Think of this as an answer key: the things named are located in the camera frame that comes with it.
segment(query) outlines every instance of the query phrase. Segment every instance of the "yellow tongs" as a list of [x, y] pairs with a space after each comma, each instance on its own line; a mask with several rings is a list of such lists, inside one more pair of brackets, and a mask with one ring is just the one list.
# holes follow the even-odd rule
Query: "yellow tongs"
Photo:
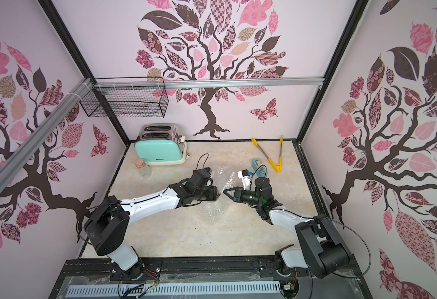
[[267, 153], [258, 145], [257, 140], [255, 140], [255, 138], [252, 138], [251, 141], [263, 153], [265, 158], [268, 159], [268, 161], [272, 165], [273, 169], [275, 169], [276, 172], [281, 172], [282, 171], [282, 141], [283, 141], [283, 136], [280, 136], [280, 157], [278, 158], [278, 161], [279, 161], [278, 166], [272, 161], [272, 159], [270, 159], [270, 157], [267, 155]]

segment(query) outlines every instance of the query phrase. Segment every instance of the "aluminum rail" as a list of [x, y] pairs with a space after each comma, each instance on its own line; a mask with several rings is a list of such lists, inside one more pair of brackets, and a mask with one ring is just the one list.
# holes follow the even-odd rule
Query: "aluminum rail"
[[[259, 78], [259, 79], [225, 79], [225, 80], [187, 80], [187, 81], [164, 81], [166, 89], [176, 88], [197, 88], [197, 87], [242, 87], [242, 86], [286, 86], [286, 85], [321, 85], [323, 77], [288, 77], [288, 78]], [[98, 82], [96, 88], [100, 87], [141, 87], [159, 86], [160, 81], [140, 81], [140, 82]]]
[[90, 79], [83, 79], [73, 90], [60, 102], [52, 113], [29, 135], [18, 149], [0, 167], [0, 193], [9, 182], [22, 169], [30, 157], [47, 139], [50, 133], [59, 125], [72, 108], [90, 92], [93, 87]]

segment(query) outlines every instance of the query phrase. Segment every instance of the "pink wall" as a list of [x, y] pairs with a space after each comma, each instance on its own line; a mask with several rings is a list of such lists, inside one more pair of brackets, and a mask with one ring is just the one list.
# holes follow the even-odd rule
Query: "pink wall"
[[304, 148], [373, 297], [437, 298], [437, 1], [371, 2]]
[[[34, 0], [0, 0], [0, 166], [82, 75]], [[46, 298], [125, 147], [76, 106], [0, 195], [0, 298]]]

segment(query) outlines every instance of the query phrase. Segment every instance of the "metal frame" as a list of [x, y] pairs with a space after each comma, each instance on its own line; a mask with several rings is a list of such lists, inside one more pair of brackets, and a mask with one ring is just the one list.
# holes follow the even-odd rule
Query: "metal frame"
[[78, 83], [71, 92], [57, 105], [54, 111], [28, 137], [21, 146], [0, 167], [0, 193], [10, 183], [14, 176], [27, 163], [34, 152], [42, 145], [64, 117], [71, 111], [79, 100], [91, 91], [93, 85], [90, 79]]

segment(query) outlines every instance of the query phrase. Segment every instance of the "tree trunk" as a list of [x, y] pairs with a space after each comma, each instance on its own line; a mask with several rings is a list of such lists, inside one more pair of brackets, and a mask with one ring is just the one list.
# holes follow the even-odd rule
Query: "tree trunk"
[[210, 107], [209, 102], [211, 99], [213, 99], [215, 92], [219, 90], [220, 88], [205, 88], [205, 96], [202, 99], [202, 103], [200, 104], [200, 109], [202, 109], [203, 112], [205, 112], [205, 115], [207, 116], [207, 120], [209, 121], [207, 125], [203, 129], [201, 129], [199, 132], [195, 133], [197, 134], [203, 134], [205, 132], [210, 132], [210, 137], [220, 139], [220, 137], [215, 136], [215, 131], [217, 132], [230, 132], [227, 129], [222, 129], [219, 125], [216, 124], [217, 118], [215, 117], [214, 113], [212, 112], [212, 107]]

